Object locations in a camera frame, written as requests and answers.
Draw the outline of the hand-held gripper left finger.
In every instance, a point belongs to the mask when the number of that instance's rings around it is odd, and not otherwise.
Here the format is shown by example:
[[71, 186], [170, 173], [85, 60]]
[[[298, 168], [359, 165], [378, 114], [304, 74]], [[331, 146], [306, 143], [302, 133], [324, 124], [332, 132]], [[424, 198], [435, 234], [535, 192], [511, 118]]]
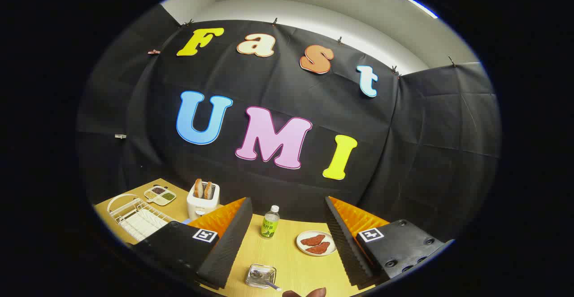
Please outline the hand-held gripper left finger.
[[242, 197], [187, 225], [171, 221], [133, 251], [181, 280], [224, 288], [251, 220], [252, 200]]

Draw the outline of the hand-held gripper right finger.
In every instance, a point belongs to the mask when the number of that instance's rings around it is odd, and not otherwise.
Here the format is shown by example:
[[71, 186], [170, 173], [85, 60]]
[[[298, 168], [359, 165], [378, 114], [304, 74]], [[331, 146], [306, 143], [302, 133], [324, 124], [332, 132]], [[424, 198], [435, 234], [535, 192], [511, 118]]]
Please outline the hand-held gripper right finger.
[[334, 245], [350, 284], [359, 288], [401, 279], [452, 244], [406, 219], [388, 222], [331, 196], [325, 203]]

